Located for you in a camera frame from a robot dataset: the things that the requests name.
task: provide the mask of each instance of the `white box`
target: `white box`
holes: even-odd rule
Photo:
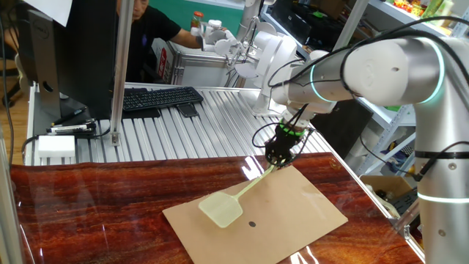
[[[75,136],[39,136],[39,157],[75,157]]]

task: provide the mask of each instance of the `aluminum profile table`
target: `aluminum profile table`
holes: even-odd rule
[[[131,88],[165,89],[158,84],[126,84]],[[239,96],[241,89],[208,88],[197,90],[204,101],[195,104],[198,117],[183,117],[176,108],[161,109],[159,118],[122,120],[122,143],[112,147],[109,135],[99,139],[76,139],[75,158],[39,158],[38,143],[26,148],[26,165],[60,165],[83,162],[154,161],[181,158],[215,158],[263,155],[264,150],[251,143],[255,131],[278,122],[278,117],[254,117]],[[242,89],[259,93],[258,89]],[[30,98],[28,137],[32,136],[34,96]],[[108,120],[97,122],[98,133],[109,128]],[[274,134],[271,125],[259,132],[257,144],[264,144]],[[330,145],[313,133],[306,142],[305,153],[333,152]]]

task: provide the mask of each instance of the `computer monitor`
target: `computer monitor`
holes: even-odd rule
[[[40,85],[56,84],[58,87],[52,88],[70,97],[60,100],[62,116],[76,110],[62,106],[75,100],[88,107],[90,117],[110,118],[118,23],[116,4],[116,0],[73,0],[66,27],[56,21],[47,24],[44,14],[28,4],[16,7],[19,54],[25,74]],[[52,32],[45,34],[44,29]],[[44,97],[39,98],[43,106],[48,103]]]

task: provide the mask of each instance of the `black shirt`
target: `black shirt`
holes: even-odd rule
[[[126,81],[141,82],[140,71],[157,37],[168,41],[176,37],[181,27],[160,10],[148,7],[144,15],[132,23]]]

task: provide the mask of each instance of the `spatula head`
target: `spatula head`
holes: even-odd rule
[[[237,199],[220,191],[201,201],[199,208],[221,228],[228,227],[243,214]]]

